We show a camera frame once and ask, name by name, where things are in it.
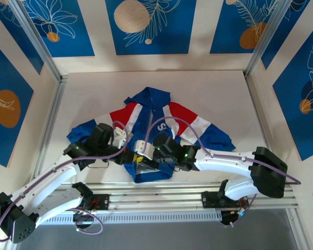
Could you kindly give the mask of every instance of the orange circle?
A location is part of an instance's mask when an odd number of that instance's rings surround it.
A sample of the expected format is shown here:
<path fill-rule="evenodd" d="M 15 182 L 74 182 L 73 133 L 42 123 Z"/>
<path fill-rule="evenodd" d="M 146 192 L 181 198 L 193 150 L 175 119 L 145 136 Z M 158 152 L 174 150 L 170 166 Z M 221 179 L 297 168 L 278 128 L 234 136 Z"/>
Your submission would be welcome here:
<path fill-rule="evenodd" d="M 299 108 L 303 114 L 307 114 L 311 110 L 311 102 L 308 99 L 304 99 L 300 103 Z"/>
<path fill-rule="evenodd" d="M 17 95 L 11 90 L 0 91 L 0 101 L 4 101 L 3 104 L 9 105 L 11 108 L 6 108 L 0 105 L 0 124 L 6 128 L 13 128 L 16 126 L 20 119 L 21 106 L 20 100 Z"/>
<path fill-rule="evenodd" d="M 49 32 L 47 35 L 46 35 L 47 39 L 49 39 L 51 42 L 58 42 L 59 41 L 59 35 L 57 33 L 54 33 L 54 32 Z"/>
<path fill-rule="evenodd" d="M 261 22 L 255 25 L 255 27 L 250 27 L 242 33 L 240 38 L 240 46 L 244 49 L 252 49 L 255 48 L 259 38 L 261 37 L 264 29 L 267 24 L 265 22 Z"/>

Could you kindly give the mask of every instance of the red stripe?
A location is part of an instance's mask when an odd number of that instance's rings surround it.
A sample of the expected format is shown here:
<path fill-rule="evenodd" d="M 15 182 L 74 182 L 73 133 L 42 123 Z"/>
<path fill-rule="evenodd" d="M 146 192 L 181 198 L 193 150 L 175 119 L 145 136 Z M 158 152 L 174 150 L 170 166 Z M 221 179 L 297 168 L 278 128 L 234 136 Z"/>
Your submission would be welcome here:
<path fill-rule="evenodd" d="M 122 108 L 120 110 L 114 111 L 110 113 L 110 117 L 113 121 L 120 121 L 124 125 L 127 124 L 127 122 L 130 119 L 130 116 L 132 112 L 134 111 L 137 103 L 129 103 L 128 105 L 125 106 L 125 108 Z"/>
<path fill-rule="evenodd" d="M 169 109 L 171 111 L 172 116 L 181 118 L 185 120 L 186 122 L 188 122 L 189 124 L 191 124 L 197 117 L 197 114 L 195 114 L 191 110 L 183 107 L 182 105 L 178 103 L 170 102 L 168 105 L 169 105 Z M 177 135 L 181 135 L 186 130 L 188 125 L 179 120 L 176 120 L 176 122 L 179 125 L 179 130 L 177 132 Z"/>

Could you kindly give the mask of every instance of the white stripe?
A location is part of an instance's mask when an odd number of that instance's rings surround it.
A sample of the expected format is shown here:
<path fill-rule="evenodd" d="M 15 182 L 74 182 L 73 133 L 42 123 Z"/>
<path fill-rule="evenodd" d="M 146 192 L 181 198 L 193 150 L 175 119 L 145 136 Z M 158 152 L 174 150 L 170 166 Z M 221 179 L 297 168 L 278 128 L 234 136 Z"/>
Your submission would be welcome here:
<path fill-rule="evenodd" d="M 164 106 L 162 109 L 163 109 L 164 116 L 172 116 L 171 110 L 169 109 L 168 105 Z M 175 139 L 178 133 L 178 129 L 179 129 L 178 123 L 174 119 L 165 119 L 165 123 L 168 127 L 171 128 L 173 139 Z"/>
<path fill-rule="evenodd" d="M 198 136 L 201 137 L 204 134 L 205 130 L 211 125 L 211 123 L 197 116 L 196 119 L 190 125 L 197 132 Z M 180 136 L 193 144 L 197 141 L 196 136 L 189 127 L 186 128 L 186 130 L 183 131 L 183 133 Z"/>
<path fill-rule="evenodd" d="M 134 127 L 134 125 L 138 119 L 138 116 L 141 112 L 141 109 L 142 109 L 142 106 L 139 103 L 137 103 L 137 105 L 133 109 L 131 116 L 130 116 L 130 118 L 129 118 L 126 126 L 125 126 L 128 131 L 132 131 L 132 128 Z"/>
<path fill-rule="evenodd" d="M 95 118 L 95 122 L 96 122 L 96 124 L 105 123 L 105 124 L 108 124 L 111 127 L 113 125 L 113 120 L 111 119 L 110 114 L 106 114 L 106 115 L 103 115 L 103 116 L 96 117 Z"/>

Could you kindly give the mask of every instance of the white table surface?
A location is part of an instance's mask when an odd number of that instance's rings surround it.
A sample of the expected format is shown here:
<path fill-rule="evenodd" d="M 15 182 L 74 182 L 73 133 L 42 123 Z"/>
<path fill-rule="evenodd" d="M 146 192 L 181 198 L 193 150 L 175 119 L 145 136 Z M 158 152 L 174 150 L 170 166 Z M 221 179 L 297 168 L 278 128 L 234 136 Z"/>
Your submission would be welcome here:
<path fill-rule="evenodd" d="M 125 107 L 123 101 L 146 86 L 168 91 L 174 102 L 189 108 L 227 133 L 238 152 L 265 146 L 260 125 L 242 71 L 154 71 L 71 73 L 59 107 L 43 170 L 48 168 L 69 141 L 75 126 Z M 106 166 L 97 161 L 92 165 Z M 175 172 L 166 182 L 220 182 L 236 175 L 217 172 Z M 75 183 L 132 183 L 123 166 L 85 168 L 68 180 Z"/>

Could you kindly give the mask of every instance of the red white blue jacket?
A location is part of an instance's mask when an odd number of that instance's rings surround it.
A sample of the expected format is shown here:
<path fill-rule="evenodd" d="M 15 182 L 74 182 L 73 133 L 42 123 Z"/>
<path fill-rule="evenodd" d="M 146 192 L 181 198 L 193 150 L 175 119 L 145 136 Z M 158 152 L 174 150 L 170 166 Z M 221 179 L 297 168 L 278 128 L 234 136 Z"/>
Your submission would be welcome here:
<path fill-rule="evenodd" d="M 137 140 L 145 139 L 147 128 L 151 123 L 161 117 L 175 116 L 191 124 L 206 148 L 220 151 L 232 151 L 235 149 L 230 137 L 215 125 L 180 104 L 171 102 L 169 92 L 147 87 L 134 97 L 128 97 L 124 103 L 126 106 L 123 109 L 97 117 L 73 128 L 67 138 L 71 142 L 76 142 L 81 137 L 90 135 L 94 127 L 100 122 L 111 125 L 113 121 L 120 121 L 134 135 L 128 143 L 128 147 L 133 150 Z M 160 121 L 152 129 L 149 142 L 152 143 L 154 138 L 160 133 L 172 136 L 178 143 L 182 138 L 198 145 L 193 132 L 181 121 L 172 119 Z M 161 164 L 157 171 L 148 171 L 137 167 L 136 163 L 125 164 L 125 169 L 136 183 L 169 179 L 173 175 L 172 168 L 167 164 Z"/>

